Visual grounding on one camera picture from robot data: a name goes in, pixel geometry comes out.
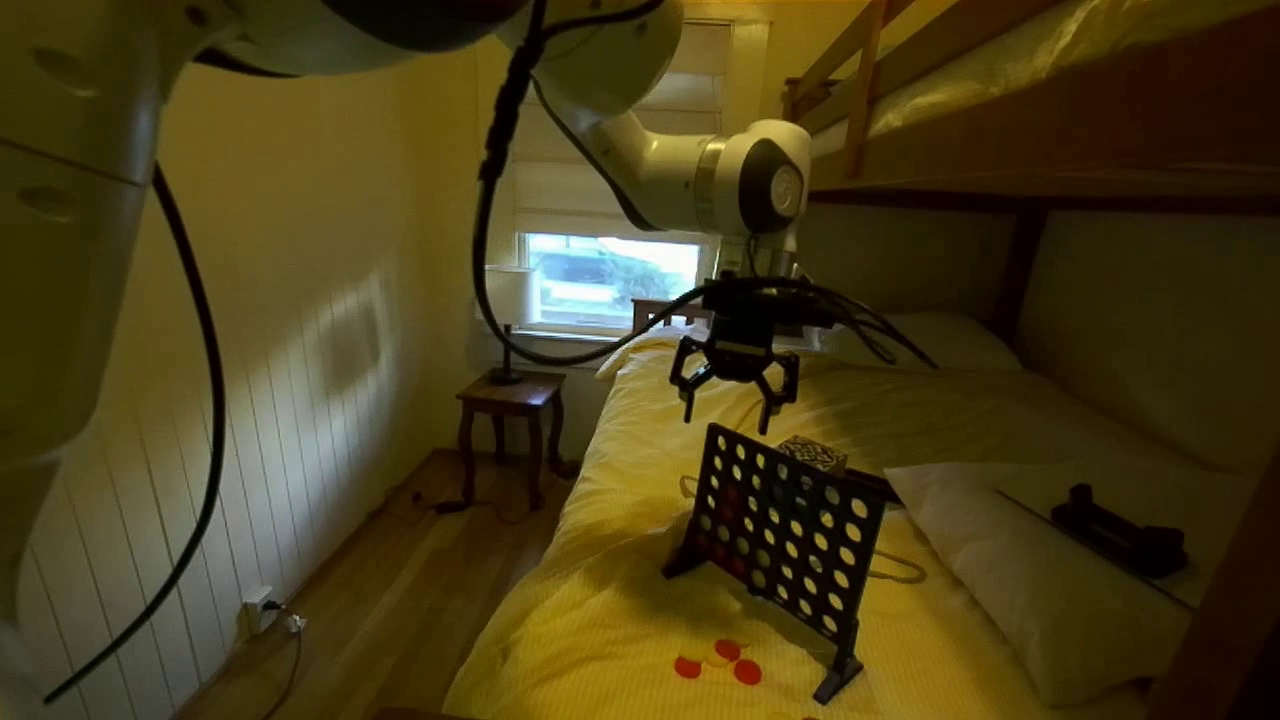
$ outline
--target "yellow bedsheet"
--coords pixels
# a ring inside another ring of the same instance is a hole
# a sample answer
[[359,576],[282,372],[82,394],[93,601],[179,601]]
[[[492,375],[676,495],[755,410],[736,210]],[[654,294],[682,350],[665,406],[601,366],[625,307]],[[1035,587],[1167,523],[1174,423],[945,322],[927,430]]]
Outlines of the yellow bedsheet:
[[[588,449],[558,534],[498,605],[449,712],[454,717],[1138,717],[1138,694],[1087,709],[1045,709],[1001,631],[937,563],[903,512],[886,512],[859,605],[865,672],[814,703],[831,649],[720,568],[665,580],[682,536],[702,430],[751,432],[755,389],[708,383],[681,423],[668,352],[633,352]],[[1100,423],[1030,372],[875,372],[806,361],[800,406],[769,446],[812,436],[859,470],[922,462],[1065,462],[1100,452],[1159,463],[1145,439]]]

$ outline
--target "wooden stool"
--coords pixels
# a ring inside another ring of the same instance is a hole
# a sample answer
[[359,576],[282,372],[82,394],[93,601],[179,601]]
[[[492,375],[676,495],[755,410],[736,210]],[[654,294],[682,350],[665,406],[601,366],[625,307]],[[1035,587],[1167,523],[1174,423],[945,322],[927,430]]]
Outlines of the wooden stool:
[[454,394],[454,402],[463,406],[463,421],[454,430],[454,449],[463,452],[463,502],[437,503],[438,512],[463,512],[477,503],[477,452],[470,452],[477,413],[488,413],[492,421],[496,458],[507,458],[504,421],[526,415],[526,508],[545,503],[545,494],[540,494],[545,413],[550,413],[550,436],[548,436],[550,472],[569,475],[569,463],[558,462],[558,423],[564,423],[558,383],[564,375],[557,372],[517,372],[517,380],[480,375],[477,383]]

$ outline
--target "wooden bed frame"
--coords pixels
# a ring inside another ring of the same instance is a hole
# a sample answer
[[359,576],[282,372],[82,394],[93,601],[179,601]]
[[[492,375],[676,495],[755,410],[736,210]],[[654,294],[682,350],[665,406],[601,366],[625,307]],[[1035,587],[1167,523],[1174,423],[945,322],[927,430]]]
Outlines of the wooden bed frame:
[[883,54],[912,0],[868,0],[829,54],[789,79],[806,132],[849,120],[814,162],[820,202],[972,196],[992,206],[1145,206],[1280,213],[1280,9],[1114,54],[952,116],[875,132],[875,103],[1060,0],[954,0]]
[[[1014,213],[1018,260],[995,324],[1011,324],[1018,307],[1051,210],[1280,213],[1280,9],[868,138],[883,98],[1060,0],[954,0],[880,55],[880,29],[908,6],[868,0],[820,62],[789,79],[783,116],[806,132],[849,120],[839,154],[814,156],[812,202]],[[1275,512],[1280,449],[1174,665],[1152,694],[1152,717],[1280,709],[1280,580],[1259,572],[1280,536]]]

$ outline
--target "wooden floor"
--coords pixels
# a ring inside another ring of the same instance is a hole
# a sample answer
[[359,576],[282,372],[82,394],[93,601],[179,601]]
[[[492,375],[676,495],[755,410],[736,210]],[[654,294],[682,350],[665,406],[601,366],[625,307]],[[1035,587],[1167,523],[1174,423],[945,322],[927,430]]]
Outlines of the wooden floor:
[[461,458],[437,452],[297,595],[303,646],[269,631],[183,709],[193,720],[269,717],[431,717],[496,601],[545,552],[569,485],[545,475],[526,512],[523,463],[485,462],[477,508],[438,518]]

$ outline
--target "connect four board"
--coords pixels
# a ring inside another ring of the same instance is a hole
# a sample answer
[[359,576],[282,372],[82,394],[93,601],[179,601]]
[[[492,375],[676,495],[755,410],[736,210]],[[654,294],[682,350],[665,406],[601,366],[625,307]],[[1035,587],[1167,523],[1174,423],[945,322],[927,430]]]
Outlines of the connect four board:
[[682,544],[665,563],[681,576],[702,560],[751,595],[836,646],[812,700],[829,703],[854,672],[854,605],[883,518],[875,475],[820,472],[751,436],[708,423],[694,503]]

